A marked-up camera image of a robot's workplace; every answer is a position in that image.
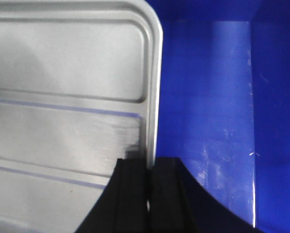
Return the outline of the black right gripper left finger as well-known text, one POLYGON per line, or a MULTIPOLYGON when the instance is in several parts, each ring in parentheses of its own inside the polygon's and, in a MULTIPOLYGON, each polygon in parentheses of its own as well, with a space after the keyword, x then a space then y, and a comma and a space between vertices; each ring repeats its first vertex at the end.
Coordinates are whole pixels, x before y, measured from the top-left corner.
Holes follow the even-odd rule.
POLYGON ((147 232, 145 159, 118 159, 111 179, 77 233, 147 232))

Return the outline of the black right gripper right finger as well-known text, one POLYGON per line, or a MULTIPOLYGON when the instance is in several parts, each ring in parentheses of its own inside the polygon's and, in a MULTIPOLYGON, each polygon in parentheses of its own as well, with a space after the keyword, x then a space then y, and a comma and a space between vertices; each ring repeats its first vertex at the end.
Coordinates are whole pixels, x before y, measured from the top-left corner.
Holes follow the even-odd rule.
POLYGON ((159 157, 151 170, 152 233, 258 233, 207 192, 179 158, 159 157))

